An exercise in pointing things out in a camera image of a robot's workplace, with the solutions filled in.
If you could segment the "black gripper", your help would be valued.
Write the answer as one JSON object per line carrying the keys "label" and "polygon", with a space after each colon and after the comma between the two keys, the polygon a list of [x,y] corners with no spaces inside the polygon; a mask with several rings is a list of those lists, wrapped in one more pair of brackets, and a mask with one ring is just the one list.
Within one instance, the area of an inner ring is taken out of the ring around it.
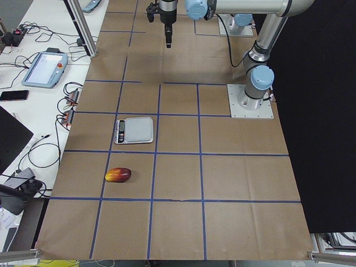
{"label": "black gripper", "polygon": [[177,1],[161,0],[151,2],[146,8],[147,19],[150,23],[154,21],[154,15],[160,15],[160,21],[165,26],[166,48],[171,48],[172,44],[172,25],[177,19]]}

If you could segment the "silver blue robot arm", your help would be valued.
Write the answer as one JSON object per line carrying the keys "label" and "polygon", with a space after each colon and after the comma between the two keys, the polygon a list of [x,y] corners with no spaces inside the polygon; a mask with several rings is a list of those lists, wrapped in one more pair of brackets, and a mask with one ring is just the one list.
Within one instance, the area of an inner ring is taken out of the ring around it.
{"label": "silver blue robot arm", "polygon": [[266,19],[251,50],[243,58],[247,83],[238,95],[239,105],[250,111],[264,102],[264,95],[274,81],[274,72],[266,63],[288,17],[305,12],[313,1],[185,1],[187,15],[194,20],[213,14],[266,14]]}
{"label": "silver blue robot arm", "polygon": [[[164,24],[165,43],[167,48],[171,48],[173,24],[177,20],[178,1],[154,1],[146,8],[147,19],[152,23],[155,15],[160,16],[160,21]],[[215,14],[217,1],[185,1],[185,9],[188,17],[192,20],[210,20]],[[230,14],[227,20],[223,21],[223,26],[227,31],[236,34],[239,30],[250,25],[253,20],[252,14]]]}

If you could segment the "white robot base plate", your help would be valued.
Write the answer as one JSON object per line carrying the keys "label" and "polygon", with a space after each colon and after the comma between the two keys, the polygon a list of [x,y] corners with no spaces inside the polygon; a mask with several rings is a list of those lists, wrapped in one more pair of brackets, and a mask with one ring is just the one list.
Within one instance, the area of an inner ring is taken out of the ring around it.
{"label": "white robot base plate", "polygon": [[249,98],[242,84],[227,84],[231,118],[273,119],[268,93],[259,100]]}

